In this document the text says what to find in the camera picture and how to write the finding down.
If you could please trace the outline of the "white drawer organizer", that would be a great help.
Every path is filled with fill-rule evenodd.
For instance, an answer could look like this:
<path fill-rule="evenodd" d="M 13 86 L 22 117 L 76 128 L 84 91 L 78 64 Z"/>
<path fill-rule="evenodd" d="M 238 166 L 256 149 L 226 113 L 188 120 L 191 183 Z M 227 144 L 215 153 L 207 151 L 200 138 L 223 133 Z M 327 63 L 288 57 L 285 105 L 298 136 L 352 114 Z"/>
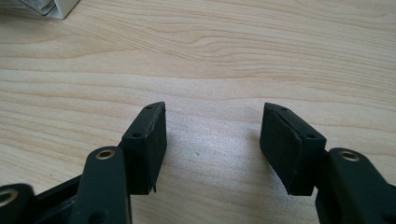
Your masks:
<path fill-rule="evenodd" d="M 18 0 L 38 15 L 63 20 L 80 0 Z"/>

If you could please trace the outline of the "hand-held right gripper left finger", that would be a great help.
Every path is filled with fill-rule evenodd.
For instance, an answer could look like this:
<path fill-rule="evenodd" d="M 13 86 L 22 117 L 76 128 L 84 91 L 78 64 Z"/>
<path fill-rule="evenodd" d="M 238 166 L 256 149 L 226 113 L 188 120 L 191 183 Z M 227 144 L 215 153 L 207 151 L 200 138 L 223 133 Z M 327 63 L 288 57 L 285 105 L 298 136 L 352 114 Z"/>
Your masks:
<path fill-rule="evenodd" d="M 165 102 L 146 105 L 120 141 L 125 153 L 128 190 L 148 195 L 156 190 L 167 148 Z"/>

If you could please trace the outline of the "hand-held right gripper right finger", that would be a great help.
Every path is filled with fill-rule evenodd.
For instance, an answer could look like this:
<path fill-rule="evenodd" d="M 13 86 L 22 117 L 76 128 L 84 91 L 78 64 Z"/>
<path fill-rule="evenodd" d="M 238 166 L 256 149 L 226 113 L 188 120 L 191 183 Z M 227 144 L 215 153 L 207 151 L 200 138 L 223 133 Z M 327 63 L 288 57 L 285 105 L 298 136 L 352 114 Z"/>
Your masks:
<path fill-rule="evenodd" d="M 265 103 L 260 147 L 288 194 L 310 196 L 326 138 L 282 105 Z"/>

